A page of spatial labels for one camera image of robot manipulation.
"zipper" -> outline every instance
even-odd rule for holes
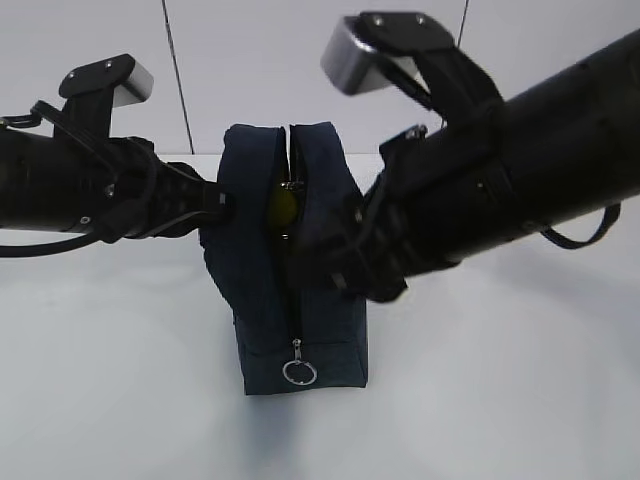
[[[290,139],[290,158],[284,170],[284,181],[279,185],[280,188],[290,192],[297,203],[297,215],[291,225],[282,229],[280,238],[277,239],[279,283],[282,288],[282,298],[285,307],[285,316],[287,320],[287,328],[289,331],[289,340],[293,347],[293,360],[285,363],[282,367],[282,374],[290,383],[298,386],[311,385],[317,379],[317,371],[309,362],[302,358],[302,346],[304,344],[304,331],[302,326],[302,299],[298,288],[292,287],[287,282],[286,277],[286,259],[291,255],[293,240],[295,239],[295,226],[302,221],[305,207],[306,194],[306,178],[304,159],[302,157],[300,144],[295,134],[294,126],[291,126]],[[292,366],[303,366],[310,372],[311,376],[308,380],[299,380],[291,376]]]

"zipper pull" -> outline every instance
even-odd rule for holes
[[[315,383],[315,381],[318,379],[318,371],[313,365],[311,365],[311,363],[302,360],[302,340],[300,340],[299,338],[294,338],[292,343],[293,360],[288,361],[282,366],[282,375],[289,383],[301,387],[306,387]],[[293,378],[291,376],[292,372],[290,371],[292,370],[291,367],[293,366],[301,366],[306,368],[308,370],[308,373],[305,372],[306,374],[304,376],[310,378],[308,380],[296,380],[295,378]]]

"navy blue pouch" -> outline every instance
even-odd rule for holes
[[[236,211],[228,224],[202,229],[200,241],[233,310],[245,393],[364,387],[365,299],[287,285],[283,264],[297,227],[312,233],[346,196],[360,195],[333,125],[291,127],[290,165],[282,128],[234,125],[224,141],[217,181]],[[294,228],[274,234],[267,217],[277,187],[297,189],[303,208]]]

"black robotic arm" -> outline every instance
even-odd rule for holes
[[[364,201],[345,199],[323,238],[296,235],[288,276],[297,285],[391,301],[406,277],[532,233],[564,248],[590,244],[640,193],[640,30],[509,101],[421,13],[344,18],[322,64],[344,93],[393,84],[447,127],[429,136],[413,127],[381,145],[385,169]],[[0,226],[84,234],[0,247],[0,257],[178,237],[233,214],[223,185],[161,162],[146,140],[109,138],[111,108],[146,99],[149,81],[133,58],[115,57],[65,78],[62,112],[38,102],[30,115],[0,119]],[[19,131],[42,119],[56,126],[53,138]],[[602,208],[589,242],[551,229]]]

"metal ring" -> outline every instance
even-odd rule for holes
[[[305,367],[307,367],[312,374],[311,380],[308,380],[306,382],[304,381],[299,382],[291,378],[291,376],[289,375],[289,372],[287,371],[291,365],[304,365]],[[318,379],[318,371],[316,370],[316,367],[311,365],[309,362],[305,362],[303,360],[291,360],[290,362],[285,363],[282,366],[282,375],[284,376],[284,378],[287,379],[287,382],[293,383],[294,385],[297,385],[299,387],[306,387],[307,385],[311,385],[315,383],[315,381]]]

